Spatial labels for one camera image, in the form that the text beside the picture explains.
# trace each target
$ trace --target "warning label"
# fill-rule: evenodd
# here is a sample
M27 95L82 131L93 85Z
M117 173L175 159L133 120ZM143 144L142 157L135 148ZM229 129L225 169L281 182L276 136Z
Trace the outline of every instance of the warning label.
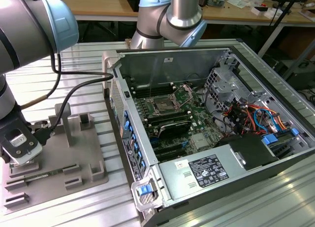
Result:
M226 171L216 155L189 162L189 166L199 186L202 188L228 178Z

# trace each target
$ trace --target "wire bundle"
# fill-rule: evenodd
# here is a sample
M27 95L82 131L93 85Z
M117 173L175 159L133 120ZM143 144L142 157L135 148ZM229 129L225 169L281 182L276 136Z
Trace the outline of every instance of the wire bundle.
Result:
M271 118L272 123L278 131L286 130L285 125L281 121L279 113L267 107L261 107L254 104L235 103L226 112L223 113L223 116L231 117L231 112L235 109L237 110L235 113L239 113L239 117L244 118L236 122L238 124L238 127L241 128L240 134L252 132L257 135L265 135L271 133L272 131L269 131L264 125L262 125L263 121L265 122L265 124L268 124L265 118L266 115Z

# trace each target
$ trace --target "green circuit board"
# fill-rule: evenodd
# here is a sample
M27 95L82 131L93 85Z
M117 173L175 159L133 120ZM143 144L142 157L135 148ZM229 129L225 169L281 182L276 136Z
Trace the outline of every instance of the green circuit board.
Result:
M172 101L171 95L134 98L139 116L146 131L148 131L148 137L160 162L211 149L223 138L221 131L224 131L224 128L220 130L212 121L212 116L206 111L204 104L199 98L200 96L193 90L190 92L192 92L192 98L183 88L174 93L177 103L181 105L180 107L177 107L176 103ZM160 126L164 125L164 123L159 126L146 123L148 118L159 118L159 116L172 115L179 112L185 113L187 111L190 112L188 116L191 122L190 128L188 131L173 138L161 139L158 137ZM175 123L177 118L181 119L180 116L170 119L165 122L165 125Z

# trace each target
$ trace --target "motherboard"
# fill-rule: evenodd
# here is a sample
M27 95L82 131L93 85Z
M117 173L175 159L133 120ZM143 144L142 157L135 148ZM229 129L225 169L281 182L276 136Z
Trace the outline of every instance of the motherboard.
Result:
M189 84L171 84L166 90L152 88L149 94L133 95L160 162L211 149L224 137L224 128L221 131L214 123L201 95Z

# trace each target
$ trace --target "aluminum profile table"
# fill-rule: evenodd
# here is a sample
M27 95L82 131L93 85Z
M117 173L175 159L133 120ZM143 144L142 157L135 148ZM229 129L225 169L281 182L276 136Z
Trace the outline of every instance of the aluminum profile table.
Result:
M262 74L273 80L264 62L255 61L255 53L244 43L232 40L205 40L199 45L234 45ZM121 49L123 43L87 43L62 52L63 70L101 72L104 50ZM251 77L241 70L243 77ZM20 104L47 93L56 79L50 59L44 58L13 71L7 81ZM71 88L98 76L63 75L56 92L44 102L24 111L30 122L47 119L54 105L61 103ZM296 109L315 125L314 110L287 87L274 81L280 92ZM64 196L9 215L0 214L0 226L118 226L138 227L140 218L133 203L126 175L118 152L102 85L94 84L78 90L69 100L72 114L90 112L95 117L109 182L72 195ZM315 156L245 190L198 208L171 220L164 226L315 226Z

